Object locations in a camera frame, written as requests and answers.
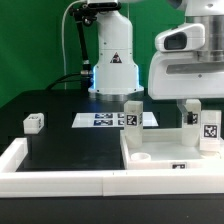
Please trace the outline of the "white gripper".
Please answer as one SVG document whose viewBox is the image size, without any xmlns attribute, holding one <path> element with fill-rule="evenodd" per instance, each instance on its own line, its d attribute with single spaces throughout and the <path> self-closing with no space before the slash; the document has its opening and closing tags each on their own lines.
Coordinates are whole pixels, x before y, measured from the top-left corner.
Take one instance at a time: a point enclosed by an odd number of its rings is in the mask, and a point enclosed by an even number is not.
<svg viewBox="0 0 224 224">
<path fill-rule="evenodd" d="M 199 62 L 193 52 L 157 52 L 150 65 L 148 94 L 154 100 L 179 99 L 182 122 L 194 125 L 197 115 L 188 99 L 224 98 L 224 62 Z"/>
</svg>

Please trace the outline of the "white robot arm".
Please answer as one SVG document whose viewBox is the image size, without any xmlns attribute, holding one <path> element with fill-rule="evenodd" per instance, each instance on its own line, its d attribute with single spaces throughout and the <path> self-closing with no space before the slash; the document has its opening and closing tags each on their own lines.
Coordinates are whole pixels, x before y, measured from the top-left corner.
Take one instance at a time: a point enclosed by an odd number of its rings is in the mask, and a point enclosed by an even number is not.
<svg viewBox="0 0 224 224">
<path fill-rule="evenodd" d="M 158 34 L 149 67 L 154 100 L 224 97 L 224 0 L 167 0 L 185 22 Z M 97 14 L 99 60 L 92 96 L 105 99 L 143 88 L 133 61 L 132 24 L 119 13 L 122 0 L 87 0 Z"/>
</svg>

